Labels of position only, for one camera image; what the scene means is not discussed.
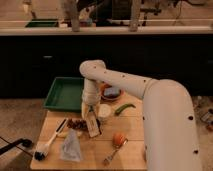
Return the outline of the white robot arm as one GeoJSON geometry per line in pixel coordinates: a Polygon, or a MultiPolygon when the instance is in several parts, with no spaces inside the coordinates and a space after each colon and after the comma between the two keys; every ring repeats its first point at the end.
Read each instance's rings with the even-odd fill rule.
{"type": "Polygon", "coordinates": [[[108,70],[102,60],[84,61],[83,101],[98,94],[103,81],[141,99],[148,171],[202,171],[196,120],[187,89],[170,80],[156,80],[108,70]]]}

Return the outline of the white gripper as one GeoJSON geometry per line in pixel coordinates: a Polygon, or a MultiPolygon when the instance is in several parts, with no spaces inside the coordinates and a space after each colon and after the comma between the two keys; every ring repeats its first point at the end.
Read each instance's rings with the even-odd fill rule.
{"type": "Polygon", "coordinates": [[[99,106],[100,106],[100,88],[99,84],[94,80],[85,79],[84,88],[82,91],[82,118],[86,118],[87,128],[89,136],[91,138],[96,137],[101,134],[101,131],[98,126],[98,122],[95,115],[98,115],[99,106]],[[94,112],[88,112],[89,107],[92,106],[94,112]]]}

